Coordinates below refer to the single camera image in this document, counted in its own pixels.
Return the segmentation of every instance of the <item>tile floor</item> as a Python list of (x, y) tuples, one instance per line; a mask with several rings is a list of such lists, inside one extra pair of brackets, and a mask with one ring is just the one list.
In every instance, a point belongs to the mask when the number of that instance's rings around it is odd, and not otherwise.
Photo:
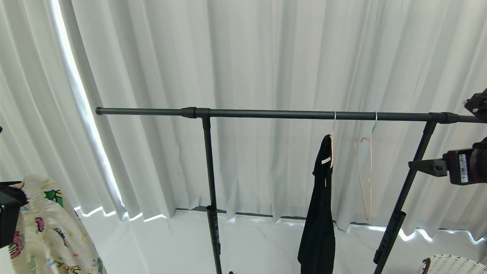
[[(213, 274), (213, 253), (206, 213), (177, 211), (173, 219), (142, 218), (119, 222), (115, 215), (97, 212), (82, 216), (109, 274)], [(298, 274), (297, 253), (304, 221), (238, 215), (219, 215), (223, 273)], [(348, 232), (336, 230), (334, 273), (373, 273), (375, 250), (383, 228), (351, 225)], [(473, 242), (467, 232), (439, 231), (433, 239), (423, 231), (397, 238), (383, 273), (418, 273), (424, 258), (454, 254), (480, 261), (487, 256), (487, 242)], [(2, 249), (2, 274), (8, 258)]]

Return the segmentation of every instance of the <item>black pole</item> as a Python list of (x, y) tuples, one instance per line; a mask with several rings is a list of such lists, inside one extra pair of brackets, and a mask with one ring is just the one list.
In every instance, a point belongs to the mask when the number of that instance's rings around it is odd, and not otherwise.
[(222, 263), (220, 261), (220, 236), (218, 233), (218, 214), (216, 207), (215, 173), (213, 170), (213, 152), (211, 149), (211, 124), (210, 117), (203, 117), (203, 132), (205, 134), (206, 167), (208, 169), (208, 185), (210, 188), (211, 205), (206, 207), (208, 226), (210, 228), (211, 245), (213, 247), (213, 258), (217, 274), (222, 274)]
[(187, 118), (239, 117), (239, 118), (284, 118), (284, 119), (327, 119), (327, 120), (377, 120), (379, 121), (435, 121), (438, 123), (481, 123), (475, 116), (455, 113), (394, 113), (394, 112), (345, 112), (345, 111), (298, 111), (298, 110), (238, 110), (188, 107), (183, 109), (137, 109), (102, 108), (98, 115), (158, 115), (183, 116)]
[[(426, 123), (423, 130), (423, 135), (421, 137), (421, 140), (419, 141), (419, 145), (416, 150), (416, 154), (414, 155), (414, 161), (419, 161), (423, 159), (435, 127), (436, 122), (430, 121)], [(374, 263), (376, 263), (377, 266), (375, 268), (374, 274), (382, 273), (387, 258), (389, 257), (389, 253), (391, 252), (397, 235), (399, 234), (402, 222), (406, 217), (406, 214), (401, 210), (404, 206), (404, 202), (406, 201), (409, 190), (411, 189), (412, 182), (414, 181), (416, 173), (417, 171), (413, 169), (409, 169), (408, 171), (408, 175), (406, 176), (406, 180), (404, 181), (401, 192), (399, 193), (399, 197), (397, 198), (396, 205), (394, 206), (393, 213), (391, 214), (391, 218), (389, 219), (389, 223), (387, 224), (386, 231), (382, 236), (379, 248), (375, 252)]]

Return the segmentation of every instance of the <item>garment label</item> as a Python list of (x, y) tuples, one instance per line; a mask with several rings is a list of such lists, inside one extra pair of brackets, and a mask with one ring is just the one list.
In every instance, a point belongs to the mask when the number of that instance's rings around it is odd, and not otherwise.
[(468, 171), (467, 171), (467, 157), (465, 154), (458, 155), (458, 162), (460, 164), (460, 180), (463, 184), (468, 182)]
[(326, 158), (325, 160), (321, 160), (321, 164), (326, 164), (327, 162), (329, 162), (332, 158), (331, 157), (328, 157)]

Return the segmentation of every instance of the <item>colorful printed fabric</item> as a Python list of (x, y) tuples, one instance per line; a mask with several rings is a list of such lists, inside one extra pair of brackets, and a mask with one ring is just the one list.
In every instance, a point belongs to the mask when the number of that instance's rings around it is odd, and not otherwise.
[(106, 274), (92, 240), (59, 187), (29, 175), (20, 188), (29, 203), (17, 221), (9, 254), (17, 274)]

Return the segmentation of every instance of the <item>laundry basket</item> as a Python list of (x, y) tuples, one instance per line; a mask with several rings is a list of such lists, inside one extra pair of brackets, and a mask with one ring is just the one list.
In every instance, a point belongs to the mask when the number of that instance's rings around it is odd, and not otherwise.
[(423, 260), (420, 274), (487, 274), (487, 267), (479, 262), (458, 256), (438, 254)]

